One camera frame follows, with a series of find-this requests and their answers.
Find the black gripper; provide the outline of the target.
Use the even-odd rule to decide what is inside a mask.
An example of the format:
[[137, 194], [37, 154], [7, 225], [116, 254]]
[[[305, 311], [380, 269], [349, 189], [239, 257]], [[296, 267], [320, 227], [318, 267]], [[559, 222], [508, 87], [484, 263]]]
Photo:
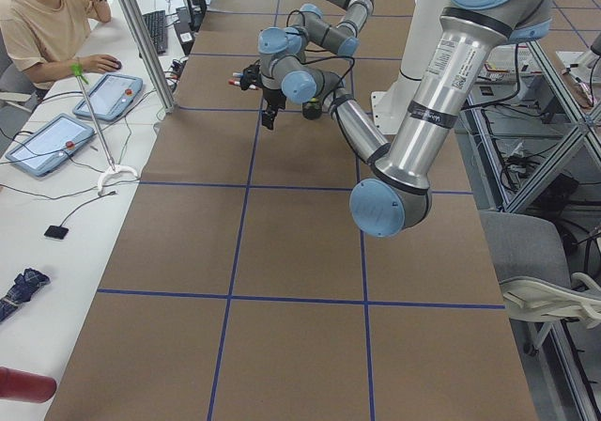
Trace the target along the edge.
[[281, 89], [262, 88], [263, 99], [267, 103], [267, 109], [261, 111], [261, 125], [272, 131], [274, 120], [277, 117], [278, 110], [285, 110], [286, 95]]
[[243, 77], [238, 78], [238, 80], [252, 83], [256, 85], [258, 89], [262, 87], [260, 65], [258, 63], [253, 63], [245, 68], [241, 73], [243, 73]]

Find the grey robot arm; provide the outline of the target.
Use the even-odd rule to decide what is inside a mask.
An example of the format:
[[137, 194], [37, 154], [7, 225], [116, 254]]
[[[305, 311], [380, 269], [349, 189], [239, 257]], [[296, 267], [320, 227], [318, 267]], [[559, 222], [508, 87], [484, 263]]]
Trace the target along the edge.
[[360, 45], [360, 33], [375, 7], [374, 0], [324, 0], [338, 8], [333, 22], [323, 9], [305, 3], [291, 10], [283, 26], [260, 31], [258, 59], [229, 81], [242, 90], [264, 89], [282, 92], [302, 103], [331, 91], [341, 77], [314, 68], [307, 59], [307, 47], [316, 46], [333, 58], [350, 60]]
[[354, 222], [389, 237], [429, 213], [429, 169], [491, 51], [543, 37], [552, 0], [417, 0], [398, 79], [375, 94], [371, 113], [341, 76], [312, 68], [305, 48], [351, 58], [374, 0], [327, 1], [344, 11], [339, 23], [326, 23], [306, 4], [290, 26], [259, 34], [257, 83], [268, 104], [262, 120], [271, 126], [288, 102], [317, 101], [372, 171], [351, 192]]

